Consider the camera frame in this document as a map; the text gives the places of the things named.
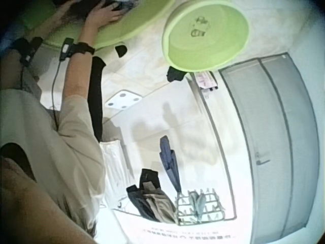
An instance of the wrist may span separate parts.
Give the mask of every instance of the wrist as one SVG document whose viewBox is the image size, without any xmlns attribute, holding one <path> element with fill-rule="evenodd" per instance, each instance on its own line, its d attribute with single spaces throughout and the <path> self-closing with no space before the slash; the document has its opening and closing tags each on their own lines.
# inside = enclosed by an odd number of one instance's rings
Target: wrist
<svg viewBox="0 0 325 244">
<path fill-rule="evenodd" d="M 78 41 L 87 43 L 89 46 L 93 46 L 97 33 L 98 28 L 96 26 L 86 23 L 82 29 Z"/>
</svg>

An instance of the hand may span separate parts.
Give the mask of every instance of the hand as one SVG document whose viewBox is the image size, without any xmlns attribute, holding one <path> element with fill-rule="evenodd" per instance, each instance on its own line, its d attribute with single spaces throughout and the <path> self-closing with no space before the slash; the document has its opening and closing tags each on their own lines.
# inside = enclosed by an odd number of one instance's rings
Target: hand
<svg viewBox="0 0 325 244">
<path fill-rule="evenodd" d="M 111 4 L 105 8 L 102 6 L 105 0 L 102 0 L 96 7 L 89 13 L 86 24 L 94 28 L 99 28 L 107 24 L 111 24 L 120 20 L 125 14 L 125 10 L 113 11 L 118 7 L 118 3 Z"/>
<path fill-rule="evenodd" d="M 71 20 L 73 20 L 74 17 L 68 15 L 68 11 L 72 4 L 75 4 L 77 2 L 80 2 L 80 0 L 69 0 L 65 4 L 61 5 L 57 11 L 53 14 L 53 20 L 57 26 L 60 26 L 62 24 L 65 24 Z"/>
</svg>

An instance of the dark hair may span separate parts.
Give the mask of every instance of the dark hair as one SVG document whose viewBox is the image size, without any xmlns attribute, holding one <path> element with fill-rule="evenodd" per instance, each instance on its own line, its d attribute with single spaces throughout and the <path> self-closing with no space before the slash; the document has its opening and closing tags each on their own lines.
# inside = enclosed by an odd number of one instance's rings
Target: dark hair
<svg viewBox="0 0 325 244">
<path fill-rule="evenodd" d="M 59 201 L 57 201 L 57 205 L 69 217 L 69 219 L 71 219 L 74 223 L 80 226 L 81 229 L 83 229 L 93 239 L 95 238 L 97 226 L 96 221 L 94 221 L 93 226 L 91 228 L 88 228 L 88 221 L 86 217 L 82 216 L 82 214 L 73 214 L 66 197 L 63 197 L 63 206 L 59 203 Z"/>
</svg>

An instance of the blue cloth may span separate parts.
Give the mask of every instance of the blue cloth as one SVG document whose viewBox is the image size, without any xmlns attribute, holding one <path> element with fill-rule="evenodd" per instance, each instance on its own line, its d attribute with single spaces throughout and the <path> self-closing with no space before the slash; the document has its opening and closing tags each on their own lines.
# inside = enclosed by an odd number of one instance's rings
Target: blue cloth
<svg viewBox="0 0 325 244">
<path fill-rule="evenodd" d="M 161 152 L 159 153 L 160 159 L 169 177 L 169 180 L 173 184 L 176 192 L 181 193 L 182 188 L 181 188 L 181 183 L 179 178 L 176 155 L 174 150 L 171 150 L 167 136 L 161 137 L 160 150 L 161 150 Z"/>
<path fill-rule="evenodd" d="M 204 213 L 204 207 L 207 202 L 206 196 L 201 193 L 200 195 L 197 192 L 190 192 L 188 194 L 189 203 L 193 207 L 194 216 L 198 219 L 198 221 L 201 221 L 202 215 Z"/>
</svg>

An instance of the laundry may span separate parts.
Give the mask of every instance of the laundry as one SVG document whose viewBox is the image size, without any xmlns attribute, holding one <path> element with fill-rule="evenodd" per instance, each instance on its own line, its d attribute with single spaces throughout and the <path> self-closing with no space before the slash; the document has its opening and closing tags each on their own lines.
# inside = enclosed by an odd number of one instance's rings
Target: laundry
<svg viewBox="0 0 325 244">
<path fill-rule="evenodd" d="M 160 139 L 160 150 L 159 153 L 161 162 L 165 168 L 165 171 L 173 184 L 176 192 L 181 193 L 181 183 L 179 178 L 177 160 L 174 150 L 171 150 L 169 140 L 167 136 L 163 136 Z"/>
<path fill-rule="evenodd" d="M 140 190 L 144 190 L 143 184 L 149 181 L 154 185 L 154 189 L 160 188 L 158 172 L 151 169 L 142 169 L 139 183 Z"/>
<path fill-rule="evenodd" d="M 69 14 L 71 16 L 76 16 L 81 19 L 86 19 L 89 12 L 100 3 L 101 0 L 81 0 L 70 7 Z M 67 2 L 67 0 L 53 0 L 56 6 L 60 6 Z M 125 10 L 125 12 L 130 11 L 139 4 L 139 0 L 105 0 L 103 7 L 111 5 L 113 3 L 119 3 L 118 7 L 114 11 Z"/>
<path fill-rule="evenodd" d="M 196 191 L 188 194 L 189 203 L 193 207 L 194 216 L 200 222 L 204 213 L 204 207 L 207 202 L 206 196 L 203 193 L 198 194 Z"/>
<path fill-rule="evenodd" d="M 142 192 L 135 185 L 126 188 L 126 191 L 131 203 L 138 209 L 142 217 L 159 222 L 155 217 L 149 203 L 143 197 Z"/>
<path fill-rule="evenodd" d="M 168 224 L 177 222 L 176 208 L 162 189 L 156 189 L 152 182 L 145 182 L 144 193 L 144 198 L 159 221 Z"/>
</svg>

